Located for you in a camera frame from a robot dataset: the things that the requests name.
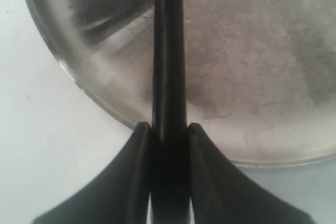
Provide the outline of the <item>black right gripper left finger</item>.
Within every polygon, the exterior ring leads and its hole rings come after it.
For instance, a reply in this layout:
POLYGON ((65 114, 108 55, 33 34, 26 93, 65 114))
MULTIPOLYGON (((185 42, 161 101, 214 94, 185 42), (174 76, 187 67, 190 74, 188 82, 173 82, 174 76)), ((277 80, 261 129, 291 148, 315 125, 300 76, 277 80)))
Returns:
POLYGON ((146 223, 151 126, 137 124, 115 159, 86 187, 34 223, 146 223))

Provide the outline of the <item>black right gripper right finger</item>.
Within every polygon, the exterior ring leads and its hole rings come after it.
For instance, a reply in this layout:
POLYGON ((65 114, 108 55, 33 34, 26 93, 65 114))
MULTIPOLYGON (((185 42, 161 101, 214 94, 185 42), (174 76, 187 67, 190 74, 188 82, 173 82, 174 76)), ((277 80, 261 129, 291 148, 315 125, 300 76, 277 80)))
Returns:
POLYGON ((313 223, 231 163, 197 123, 188 127, 195 223, 313 223))

